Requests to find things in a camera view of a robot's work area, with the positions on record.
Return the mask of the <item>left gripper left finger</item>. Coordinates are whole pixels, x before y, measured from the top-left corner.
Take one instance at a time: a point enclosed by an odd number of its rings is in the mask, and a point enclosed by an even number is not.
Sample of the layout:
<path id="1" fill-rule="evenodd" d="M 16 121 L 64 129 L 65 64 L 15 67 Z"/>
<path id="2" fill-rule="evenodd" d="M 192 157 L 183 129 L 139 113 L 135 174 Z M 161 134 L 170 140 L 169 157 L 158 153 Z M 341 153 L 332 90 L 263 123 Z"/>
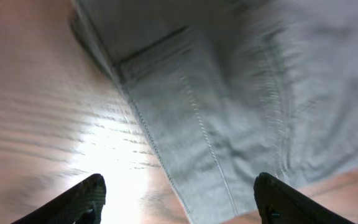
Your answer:
<path id="1" fill-rule="evenodd" d="M 93 174 L 12 224 L 100 224 L 106 184 Z"/>

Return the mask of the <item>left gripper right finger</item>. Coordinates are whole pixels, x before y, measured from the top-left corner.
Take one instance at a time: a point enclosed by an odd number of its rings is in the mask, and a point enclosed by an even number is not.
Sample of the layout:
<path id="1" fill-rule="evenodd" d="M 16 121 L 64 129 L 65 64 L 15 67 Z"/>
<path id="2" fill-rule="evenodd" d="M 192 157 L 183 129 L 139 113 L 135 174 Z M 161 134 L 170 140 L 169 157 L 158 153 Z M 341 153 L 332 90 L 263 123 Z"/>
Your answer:
<path id="1" fill-rule="evenodd" d="M 262 224 L 354 224 L 266 172 L 255 179 L 254 198 Z"/>

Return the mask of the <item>grey shorts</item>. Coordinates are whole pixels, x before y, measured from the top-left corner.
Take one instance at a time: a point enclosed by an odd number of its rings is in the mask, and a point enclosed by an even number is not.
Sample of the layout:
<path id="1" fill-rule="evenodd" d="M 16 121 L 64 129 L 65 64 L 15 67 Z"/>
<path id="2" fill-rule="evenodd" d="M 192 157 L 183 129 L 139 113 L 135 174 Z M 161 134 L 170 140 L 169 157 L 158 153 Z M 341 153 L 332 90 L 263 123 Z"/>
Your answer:
<path id="1" fill-rule="evenodd" d="M 358 0 L 75 1 L 192 223 L 358 167 Z"/>

